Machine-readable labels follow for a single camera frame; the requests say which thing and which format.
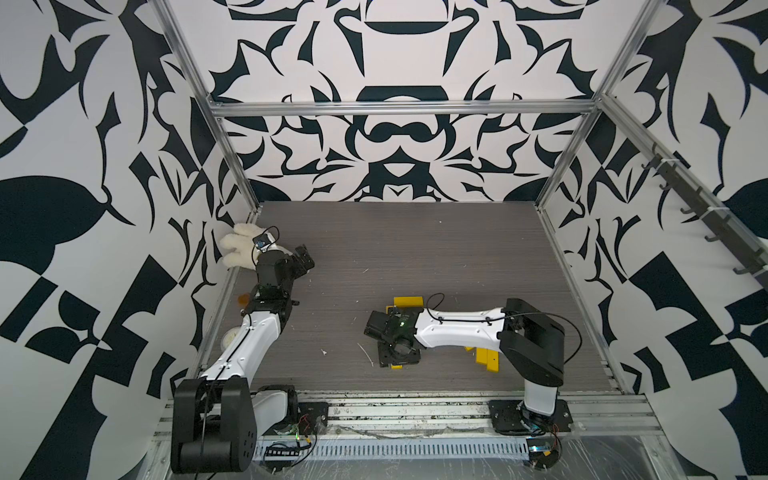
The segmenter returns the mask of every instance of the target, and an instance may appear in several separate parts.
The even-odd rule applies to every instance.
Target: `black wire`
[[[302,458],[299,458],[298,460],[296,460],[296,463],[293,463],[291,466],[295,467],[296,465],[298,465],[301,462],[303,462],[304,460],[306,460],[310,455],[312,455],[312,452],[315,451],[315,445],[317,445],[317,434],[315,434],[315,441],[312,442],[312,448],[307,452],[306,455],[304,455]]]
[[[584,339],[581,337],[581,331],[579,330],[579,328],[572,321],[570,321],[569,319],[565,318],[562,315],[558,315],[557,313],[549,313],[549,312],[513,313],[511,315],[504,315],[503,317],[500,317],[500,318],[497,318],[497,319],[486,318],[485,320],[446,319],[446,318],[441,317],[441,316],[434,316],[434,315],[432,315],[432,312],[429,311],[429,301],[435,295],[442,295],[442,298],[440,299],[439,302],[437,302],[437,305],[434,306],[433,310],[437,309],[437,307],[440,306],[442,301],[445,300],[445,294],[444,293],[442,293],[442,292],[433,293],[432,295],[429,296],[427,301],[424,302],[424,308],[426,309],[426,311],[427,311],[427,313],[429,314],[430,317],[432,317],[433,319],[437,320],[441,324],[443,322],[463,322],[463,323],[487,323],[488,325],[490,325],[491,322],[498,322],[499,320],[506,320],[506,319],[510,319],[510,318],[513,318],[513,317],[516,317],[516,316],[537,315],[537,314],[538,315],[556,316],[559,319],[565,320],[566,322],[570,323],[571,326],[574,327],[574,329],[576,330],[576,333],[578,334],[578,346],[576,347],[576,350],[571,354],[571,356],[569,356],[563,362],[563,365],[565,365],[566,363],[570,362],[571,359],[573,359],[576,356],[576,354],[579,352],[579,350],[581,350],[581,345],[584,343]]]
[[[277,228],[275,225],[270,225],[269,227],[265,228],[265,229],[264,229],[264,231],[263,231],[262,233],[266,233],[266,232],[267,232],[267,231],[268,231],[270,228],[273,228],[273,229],[275,229],[275,231],[277,232],[277,237],[275,237],[275,240],[273,240],[273,241],[269,242],[269,243],[268,243],[267,245],[265,245],[264,247],[261,247],[261,248],[259,249],[259,251],[260,251],[260,252],[266,252],[266,249],[268,249],[269,247],[271,247],[272,245],[274,245],[275,243],[277,243],[277,241],[278,241],[278,240],[280,240],[280,229],[279,229],[279,228]],[[254,245],[253,245],[253,248],[252,248],[252,249],[250,249],[250,261],[252,261],[252,262],[253,262],[253,268],[256,268],[256,259],[255,259],[255,258],[253,258],[253,254],[254,254],[255,252],[256,252],[256,244],[254,244]]]
[[[572,358],[574,358],[576,356],[576,354],[578,353],[579,350],[581,350],[581,344],[584,343],[584,339],[581,338],[581,331],[578,329],[578,327],[576,325],[574,325],[574,323],[572,321],[570,321],[569,319],[567,319],[567,318],[565,318],[564,316],[561,316],[561,315],[555,315],[555,316],[557,318],[563,319],[566,322],[570,323],[571,326],[574,327],[574,329],[576,330],[576,333],[578,334],[578,346],[576,347],[576,350],[571,354],[571,356],[569,356],[563,362],[563,365],[565,365],[566,363],[570,362]]]

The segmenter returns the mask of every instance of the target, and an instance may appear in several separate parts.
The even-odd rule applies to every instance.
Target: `patterned backdrop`
[[[641,0],[172,0],[221,102],[591,98]],[[535,200],[576,114],[229,118],[262,200]]]
[[[768,5],[670,0],[618,99],[763,239]],[[689,475],[768,475],[768,293],[605,116],[546,206],[623,374]]]
[[[145,0],[2,3],[3,478],[135,478],[247,217],[222,159]]]

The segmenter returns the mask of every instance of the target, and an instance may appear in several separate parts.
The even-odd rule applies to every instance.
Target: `wood grain surface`
[[[402,370],[378,366],[376,341],[363,335],[371,311],[384,311],[394,296],[443,292],[446,311],[486,310],[518,297],[566,316],[579,325],[584,346],[566,365],[561,389],[611,390],[533,204],[267,202],[258,224],[277,225],[278,244],[286,248],[306,244],[316,267],[294,283],[292,297],[301,304],[253,387],[522,390],[522,377],[503,356],[500,372],[491,373],[475,363],[474,350],[461,346],[423,351],[419,364]],[[237,296],[255,282],[256,274],[243,269],[212,360],[221,352],[220,338],[242,321]],[[578,337],[561,323],[568,357]]]

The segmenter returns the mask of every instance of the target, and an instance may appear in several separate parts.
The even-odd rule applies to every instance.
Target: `hook rack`
[[[762,240],[757,238],[720,199],[715,197],[685,165],[676,159],[663,159],[656,153],[643,168],[654,168],[667,182],[661,190],[674,190],[688,205],[682,214],[696,214],[712,231],[704,239],[720,241],[741,263],[733,269],[736,275],[752,274],[768,290],[768,253]]]

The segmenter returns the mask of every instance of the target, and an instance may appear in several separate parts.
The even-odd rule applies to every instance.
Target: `yellow plastic piece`
[[[409,306],[424,306],[423,296],[396,296],[395,306],[398,308],[407,308]]]
[[[482,363],[483,365],[488,363],[488,350],[487,349],[479,349],[477,355],[475,356],[475,361],[477,363]]]
[[[498,352],[496,350],[488,350],[487,360],[488,363],[485,364],[485,369],[489,372],[498,373]]]

